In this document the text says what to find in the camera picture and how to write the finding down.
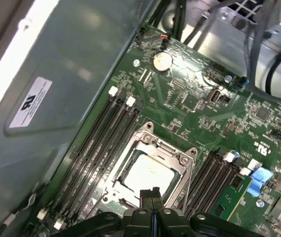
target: gray cable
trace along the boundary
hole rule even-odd
[[[245,33],[244,41],[243,41],[243,55],[244,55],[244,61],[245,61],[245,68],[247,73],[250,72],[250,48],[249,48],[249,41],[250,41],[250,35],[252,32],[252,25],[250,22],[247,21],[247,30]]]
[[[203,44],[205,38],[207,37],[214,21],[216,20],[216,15],[218,10],[220,10],[223,7],[228,7],[231,6],[235,3],[240,3],[243,0],[225,0],[223,2],[220,2],[218,4],[216,4],[215,6],[212,6],[208,12],[210,13],[207,21],[206,21],[206,26],[204,27],[204,29],[202,30],[202,33],[200,35],[200,37],[198,38],[198,40],[196,41],[193,50],[198,51],[201,47],[201,45]]]

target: chip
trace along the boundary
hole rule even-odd
[[[228,126],[227,126],[227,129],[229,131],[233,131],[235,128],[236,128],[236,126],[234,124],[232,124],[232,123],[228,124]]]
[[[262,121],[265,121],[268,116],[269,116],[270,111],[264,107],[261,107],[260,109],[258,109],[257,113],[256,113],[256,117],[261,119]]]
[[[242,181],[243,179],[241,177],[236,176],[231,182],[231,186],[233,186],[235,189],[239,189]]]
[[[274,179],[278,182],[281,182],[281,174],[280,173],[277,173],[275,176],[274,176]]]
[[[224,212],[225,208],[222,205],[218,205],[215,209],[215,215],[220,217],[220,215]]]
[[[130,169],[124,183],[136,194],[139,194],[140,190],[160,187],[163,196],[173,177],[174,172],[171,169],[142,154]]]

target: metal case panel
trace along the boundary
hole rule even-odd
[[[137,0],[59,1],[0,103],[0,223],[54,173],[128,46],[138,8]],[[52,81],[48,93],[29,126],[9,128],[37,77]]]

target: green circuit board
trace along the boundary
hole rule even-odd
[[[147,26],[144,38],[161,34]],[[281,105],[254,96],[238,86],[241,79],[237,75],[174,39],[165,50],[172,56],[172,66],[167,72],[158,73],[153,69],[152,57],[160,46],[160,40],[130,45],[58,168],[40,206],[53,197],[72,161],[71,155],[89,133],[90,125],[103,108],[112,86],[125,88],[143,103],[134,130],[151,121],[154,133],[165,141],[184,151],[192,147],[198,150],[193,175],[208,152],[219,147],[227,152],[239,152],[242,167],[247,167],[255,159],[275,173],[275,166],[281,164],[281,142],[271,138],[269,133],[281,131]],[[209,95],[219,86],[221,94],[228,100],[213,103]],[[229,185],[217,201],[215,207],[225,207],[220,217],[267,237],[280,236],[266,220],[281,195],[281,179],[272,178],[271,185],[262,189],[259,198],[265,205],[258,207],[259,198],[246,192],[251,178],[241,177],[239,187]],[[117,203],[100,208],[117,213],[123,211]]]

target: ram slot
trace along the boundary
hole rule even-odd
[[[95,146],[91,149],[91,152],[86,156],[86,160],[81,170],[77,174],[77,178],[74,181],[74,185],[68,189],[67,195],[65,196],[62,202],[62,210],[61,213],[65,214],[67,212],[68,205],[73,200],[73,198],[77,195],[77,193],[82,188],[84,181],[89,178],[91,175],[91,170],[89,168],[94,168],[94,164],[100,162],[100,154],[103,153],[107,142],[113,135],[112,126],[116,128],[119,124],[119,120],[123,118],[125,115],[125,110],[121,107],[121,105],[117,108],[118,114],[112,117],[112,120],[104,126],[103,132],[100,134],[100,137],[97,141],[95,141]]]
[[[69,198],[72,191],[74,191],[74,189],[76,188],[78,181],[80,181],[80,179],[82,178],[82,176],[84,174],[84,171],[86,170],[86,167],[91,162],[91,157],[90,157],[91,154],[95,154],[95,152],[99,149],[100,143],[102,142],[103,138],[106,137],[106,134],[107,134],[112,122],[115,120],[116,115],[120,111],[121,107],[122,107],[121,99],[116,100],[115,104],[112,105],[111,112],[106,117],[104,122],[102,123],[100,132],[98,132],[96,134],[92,146],[88,150],[87,154],[85,154],[83,156],[83,158],[82,158],[83,162],[82,162],[81,166],[79,167],[79,169],[77,169],[78,171],[74,174],[74,176],[70,177],[69,184],[68,184],[64,194],[59,199],[59,205],[56,205],[55,209],[57,212],[59,212],[63,209],[63,205],[65,203],[64,201]]]
[[[82,159],[83,154],[87,151],[87,149],[89,147],[91,147],[91,145],[94,141],[93,137],[99,131],[100,126],[101,126],[102,122],[104,121],[104,118],[106,117],[106,115],[109,113],[110,107],[111,107],[113,102],[114,102],[114,97],[111,97],[107,101],[106,105],[103,107],[100,115],[98,116],[98,118],[94,122],[94,125],[92,126],[92,130],[90,131],[89,135],[86,137],[85,141],[83,142],[83,145],[80,147],[80,150],[79,150],[78,154],[76,155],[76,157],[72,161],[72,163],[69,166],[69,168],[67,169],[67,172],[64,175],[61,183],[59,184],[59,187],[56,191],[54,199],[59,198],[61,196],[61,192],[62,192],[62,190],[65,189],[67,183],[69,182],[69,178],[73,176],[75,171],[81,165],[81,163],[83,161],[83,159]]]
[[[133,128],[133,126],[134,126],[134,124],[136,122],[136,119],[138,118],[138,115],[140,113],[140,110],[141,110],[141,108],[136,108],[133,111],[132,118],[128,122],[128,124],[125,127],[123,133],[121,135],[119,135],[119,137],[117,139],[114,140],[114,144],[112,144],[112,147],[111,147],[111,148],[114,147],[114,149],[111,149],[109,151],[109,153],[108,153],[108,155],[106,157],[106,162],[105,162],[104,166],[102,167],[101,172],[98,173],[97,177],[94,179],[93,183],[88,188],[88,191],[84,195],[82,201],[80,202],[80,205],[79,205],[77,211],[72,216],[73,220],[77,220],[77,218],[80,215],[80,213],[82,212],[83,208],[86,206],[87,202],[90,200],[91,195],[93,194],[95,188],[97,187],[97,185],[99,184],[100,180],[102,179],[102,177],[106,173],[106,170],[109,167],[109,165],[111,164],[112,160],[115,158],[115,155],[117,154],[117,152],[118,152],[118,150],[120,148],[120,144],[124,141],[125,137],[132,130],[132,128]]]
[[[219,189],[216,191],[216,193],[213,195],[212,199],[210,200],[209,204],[207,205],[205,212],[209,212],[212,209],[212,207],[215,205],[215,203],[217,202],[218,198],[220,197],[224,189],[232,182],[235,176],[236,176],[236,172],[230,169],[225,180],[221,183]]]
[[[189,204],[189,202],[192,202],[191,200],[191,196],[194,193],[195,190],[195,185],[196,183],[198,183],[201,178],[203,177],[203,174],[205,174],[208,170],[209,170],[209,166],[212,164],[213,159],[211,157],[207,157],[205,159],[205,161],[203,162],[202,166],[199,168],[197,174],[195,175],[194,179],[192,179],[191,183],[190,183],[190,188],[189,188],[189,194],[188,194],[188,202],[187,204]],[[178,209],[182,209],[183,208],[183,199],[179,202],[178,205]]]
[[[208,165],[207,169],[205,170],[205,172],[203,174],[201,174],[201,177],[199,177],[199,182],[196,183],[192,187],[192,190],[191,190],[191,193],[189,195],[188,202],[187,202],[187,208],[190,208],[192,205],[194,205],[194,203],[196,201],[196,198],[199,196],[200,192],[203,191],[207,181],[209,180],[209,178],[213,174],[212,170],[215,169],[216,165],[217,165],[216,161],[212,160],[209,163],[209,165]]]
[[[220,189],[220,183],[224,183],[227,175],[231,172],[231,169],[227,167],[224,162],[221,162],[220,172],[218,176],[213,180],[211,185],[209,186],[209,192],[205,194],[205,198],[202,200],[201,204],[196,207],[198,212],[203,212],[206,209],[206,206],[210,204],[211,200],[213,199],[214,195]]]
[[[88,184],[89,184],[93,174],[97,170],[97,168],[100,166],[104,166],[104,158],[105,158],[106,154],[108,153],[109,148],[111,147],[112,143],[115,140],[114,138],[115,138],[116,134],[120,131],[121,126],[123,125],[127,116],[128,116],[128,110],[127,110],[127,107],[125,107],[122,109],[122,112],[117,117],[117,119],[114,123],[114,127],[112,128],[112,131],[111,131],[108,139],[105,141],[101,150],[96,155],[93,165],[88,170],[87,174],[84,177],[84,180],[79,185],[77,192],[73,193],[73,195],[71,196],[71,198],[70,198],[71,201],[67,204],[67,206],[70,207],[70,211],[78,204],[79,200],[81,199],[82,195],[84,194],[84,191],[85,191],[86,187],[88,186]]]
[[[204,176],[201,183],[196,186],[195,194],[191,197],[193,200],[191,204],[187,206],[187,211],[194,211],[199,206],[200,202],[204,199],[205,195],[210,189],[210,185],[213,180],[218,176],[220,172],[220,164],[217,160],[214,161],[214,166],[208,171],[208,173]]]

